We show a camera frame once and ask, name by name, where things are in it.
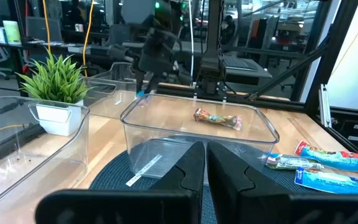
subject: computer monitor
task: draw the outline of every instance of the computer monitor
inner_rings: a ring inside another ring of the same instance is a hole
[[[36,39],[48,41],[47,25],[45,18],[28,16],[25,19],[27,26],[27,36]],[[62,42],[62,31],[60,30],[60,21],[48,19],[50,41]]]

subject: snack bar wrapper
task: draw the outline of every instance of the snack bar wrapper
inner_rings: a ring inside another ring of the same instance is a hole
[[[314,159],[307,159],[299,156],[283,155],[272,153],[266,161],[266,166],[271,169],[296,170],[298,167],[304,169],[321,170],[324,166]]]
[[[301,167],[296,170],[295,183],[334,194],[358,194],[358,178]]]
[[[358,172],[358,154],[352,152],[328,152],[301,141],[295,149],[297,156],[316,159],[324,166]]]
[[[241,130],[241,116],[215,116],[209,114],[207,111],[198,108],[194,113],[194,120],[207,121],[213,124],[221,124],[236,130]]]

